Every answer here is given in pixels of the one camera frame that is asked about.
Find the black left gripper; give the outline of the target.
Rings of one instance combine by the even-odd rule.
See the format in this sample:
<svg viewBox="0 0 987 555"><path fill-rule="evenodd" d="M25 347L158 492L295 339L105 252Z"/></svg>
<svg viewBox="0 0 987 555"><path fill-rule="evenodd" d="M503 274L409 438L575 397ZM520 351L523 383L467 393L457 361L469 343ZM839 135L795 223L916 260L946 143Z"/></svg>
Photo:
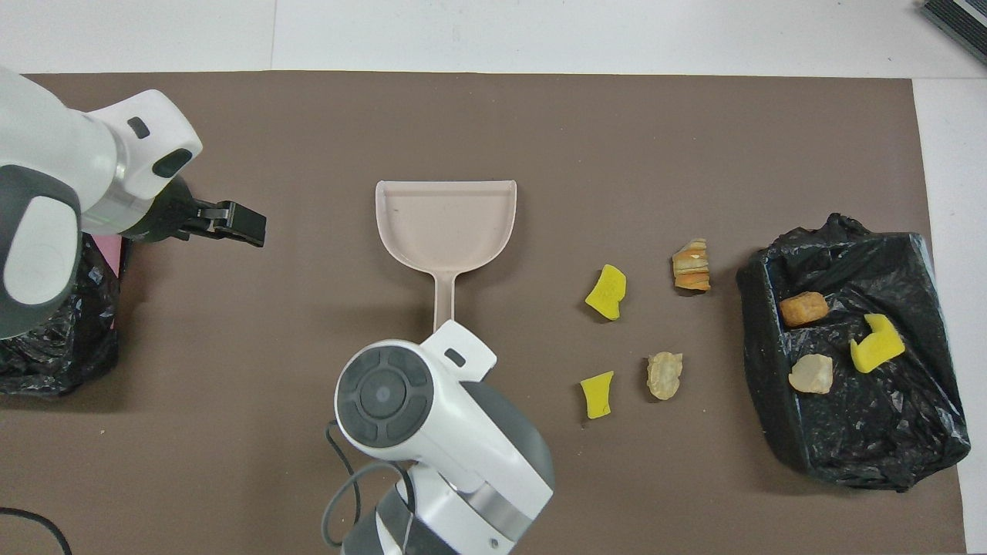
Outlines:
<svg viewBox="0 0 987 555"><path fill-rule="evenodd" d="M124 238L136 242L159 242L170 237L187 241L191 234L262 248L267 238L267 218L233 201L195 200L186 180L173 178L144 217L123 232Z"/></svg>

